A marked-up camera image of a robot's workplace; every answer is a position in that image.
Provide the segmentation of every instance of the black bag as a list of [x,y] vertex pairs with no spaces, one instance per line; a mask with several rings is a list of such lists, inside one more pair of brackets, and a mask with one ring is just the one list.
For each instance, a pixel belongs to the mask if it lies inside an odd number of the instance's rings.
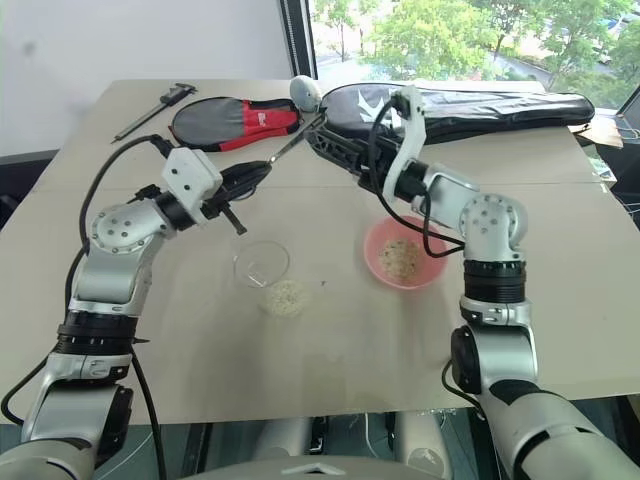
[[176,113],[169,127],[180,145],[224,152],[263,138],[289,135],[300,126],[300,112],[288,98],[252,101],[205,98]]
[[[401,87],[358,83],[331,90],[321,104],[326,108],[325,128],[347,138],[366,140],[382,105]],[[427,112],[426,144],[505,130],[582,125],[595,115],[593,104],[574,93],[419,90]],[[397,133],[400,118],[392,111],[390,120]]]

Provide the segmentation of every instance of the pink bowl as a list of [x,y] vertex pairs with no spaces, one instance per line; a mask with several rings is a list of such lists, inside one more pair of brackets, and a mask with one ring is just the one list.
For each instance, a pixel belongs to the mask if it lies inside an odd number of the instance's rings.
[[[422,219],[402,216],[408,222],[416,226],[422,226]],[[435,227],[430,226],[430,230],[437,232]],[[418,245],[420,253],[418,254],[418,265],[416,273],[411,277],[399,280],[387,275],[380,263],[379,256],[387,242],[406,239]],[[446,248],[444,241],[438,238],[429,238],[429,245],[435,252],[440,252]],[[446,257],[431,258],[427,255],[422,247],[422,234],[415,232],[404,225],[399,224],[391,217],[386,217],[376,223],[367,232],[364,239],[364,258],[371,273],[373,273],[381,282],[400,290],[417,290],[423,288],[433,282],[444,270],[447,264]]]

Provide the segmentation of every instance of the red strap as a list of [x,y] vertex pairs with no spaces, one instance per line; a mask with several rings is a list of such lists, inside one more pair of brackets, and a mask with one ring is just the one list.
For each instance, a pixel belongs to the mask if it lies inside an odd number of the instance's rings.
[[242,102],[242,116],[244,117],[244,134],[246,136],[252,136],[264,130],[289,127],[298,121],[296,112],[277,109],[252,109],[248,100],[243,100]]
[[286,128],[276,128],[274,130],[261,130],[253,135],[249,135],[246,137],[236,138],[235,140],[230,140],[228,142],[224,142],[220,144],[220,151],[226,152],[227,150],[233,150],[234,148],[244,147],[245,145],[249,145],[258,140],[262,140],[264,138],[269,137],[280,137],[283,135],[288,135]]

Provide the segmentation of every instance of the white wall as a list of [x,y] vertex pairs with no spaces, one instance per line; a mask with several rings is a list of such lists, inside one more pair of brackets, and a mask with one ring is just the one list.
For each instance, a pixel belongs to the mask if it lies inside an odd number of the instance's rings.
[[0,156],[59,148],[114,79],[291,77],[277,0],[4,0],[2,17]]

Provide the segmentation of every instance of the table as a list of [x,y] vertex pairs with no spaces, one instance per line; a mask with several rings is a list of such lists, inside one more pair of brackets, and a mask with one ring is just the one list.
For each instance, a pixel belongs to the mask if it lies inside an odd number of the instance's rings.
[[[256,100],[287,95],[283,81],[193,80],[190,100],[230,95]],[[4,331],[0,388],[6,390],[55,341],[63,317],[63,282],[78,249],[77,212],[90,180],[115,149],[113,135],[157,102],[170,81],[118,81],[104,93],[0,234]],[[161,133],[169,109],[137,133]],[[211,154],[221,168],[266,159],[287,138]],[[635,311],[638,232],[591,172],[566,128],[503,132],[425,147],[421,157],[455,168],[486,191],[528,209],[527,294],[540,384],[569,398],[640,391]],[[153,148],[128,152],[96,195],[99,208],[160,182]],[[396,204],[400,212],[404,205]],[[167,243],[137,350],[161,423],[328,415],[358,411],[457,407],[440,386],[449,334],[461,324],[462,260],[449,259],[427,290],[398,293],[377,283],[362,258],[367,228],[384,216],[350,175],[306,144],[283,157],[249,200],[234,205],[249,229],[237,237],[217,219]],[[292,259],[288,277],[312,303],[296,320],[266,318],[233,281],[242,245],[275,240]],[[133,378],[127,384],[135,386]],[[23,415],[37,382],[20,393]],[[146,423],[136,391],[133,423]]]

